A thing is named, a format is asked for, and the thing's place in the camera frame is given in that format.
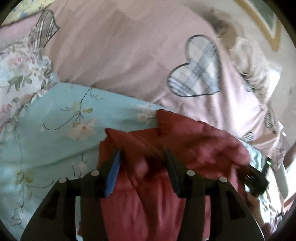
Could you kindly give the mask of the person's right hand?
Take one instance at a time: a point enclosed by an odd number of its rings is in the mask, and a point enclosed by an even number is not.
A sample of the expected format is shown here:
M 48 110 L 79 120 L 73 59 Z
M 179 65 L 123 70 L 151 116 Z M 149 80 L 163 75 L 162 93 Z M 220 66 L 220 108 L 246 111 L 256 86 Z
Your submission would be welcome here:
M 252 215 L 254 216 L 259 226 L 263 227 L 265 223 L 260 212 L 260 201 L 256 197 L 251 195 L 249 192 L 246 194 L 246 198 L 251 205 Z

